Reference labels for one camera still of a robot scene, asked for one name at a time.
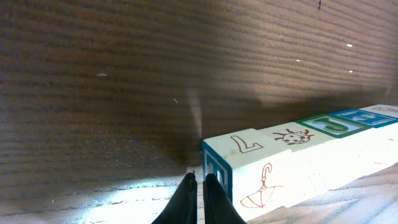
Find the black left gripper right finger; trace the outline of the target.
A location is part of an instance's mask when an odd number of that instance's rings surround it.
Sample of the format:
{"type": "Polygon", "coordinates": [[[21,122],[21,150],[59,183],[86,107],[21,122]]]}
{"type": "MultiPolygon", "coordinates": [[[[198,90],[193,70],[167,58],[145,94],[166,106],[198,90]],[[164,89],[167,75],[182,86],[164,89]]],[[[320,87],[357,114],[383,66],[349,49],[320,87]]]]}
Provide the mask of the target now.
{"type": "Polygon", "coordinates": [[[203,199],[206,224],[246,224],[214,174],[205,177],[203,199]]]}

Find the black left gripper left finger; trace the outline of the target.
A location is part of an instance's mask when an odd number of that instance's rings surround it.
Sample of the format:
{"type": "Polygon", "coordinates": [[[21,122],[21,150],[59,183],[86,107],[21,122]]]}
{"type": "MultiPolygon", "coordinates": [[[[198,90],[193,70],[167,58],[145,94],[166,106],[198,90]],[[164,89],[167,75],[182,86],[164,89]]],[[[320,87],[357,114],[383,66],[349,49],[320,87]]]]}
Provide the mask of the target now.
{"type": "Polygon", "coordinates": [[[196,224],[197,187],[195,173],[187,173],[152,224],[196,224]]]}

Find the wooden block red side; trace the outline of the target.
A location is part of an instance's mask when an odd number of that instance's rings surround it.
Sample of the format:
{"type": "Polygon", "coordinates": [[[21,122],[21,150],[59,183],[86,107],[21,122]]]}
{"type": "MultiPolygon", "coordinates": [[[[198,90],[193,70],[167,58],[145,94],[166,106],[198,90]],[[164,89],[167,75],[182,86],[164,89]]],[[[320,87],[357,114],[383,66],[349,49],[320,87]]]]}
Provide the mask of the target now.
{"type": "Polygon", "coordinates": [[[373,174],[397,162],[397,118],[372,116],[360,108],[334,115],[371,127],[348,138],[348,145],[354,147],[353,155],[358,160],[354,166],[359,173],[373,174]]]}

